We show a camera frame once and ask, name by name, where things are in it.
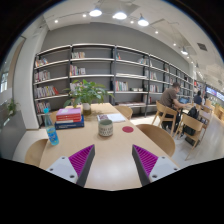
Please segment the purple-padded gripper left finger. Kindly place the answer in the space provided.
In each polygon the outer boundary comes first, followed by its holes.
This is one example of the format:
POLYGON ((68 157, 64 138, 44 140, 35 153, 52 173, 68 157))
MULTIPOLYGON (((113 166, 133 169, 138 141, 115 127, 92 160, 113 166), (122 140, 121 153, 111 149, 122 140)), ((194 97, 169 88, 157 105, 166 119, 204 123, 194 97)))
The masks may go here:
POLYGON ((95 145, 90 145, 69 157, 61 156, 47 171, 84 187, 94 156, 95 145))

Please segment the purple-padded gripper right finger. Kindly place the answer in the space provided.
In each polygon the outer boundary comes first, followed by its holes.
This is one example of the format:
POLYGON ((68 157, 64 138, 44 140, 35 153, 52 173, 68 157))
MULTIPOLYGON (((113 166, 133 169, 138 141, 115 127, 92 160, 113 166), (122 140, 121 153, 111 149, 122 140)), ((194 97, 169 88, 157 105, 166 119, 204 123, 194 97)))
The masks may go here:
POLYGON ((132 156, 143 186, 179 170, 168 157, 156 156, 137 145, 132 145, 132 156))

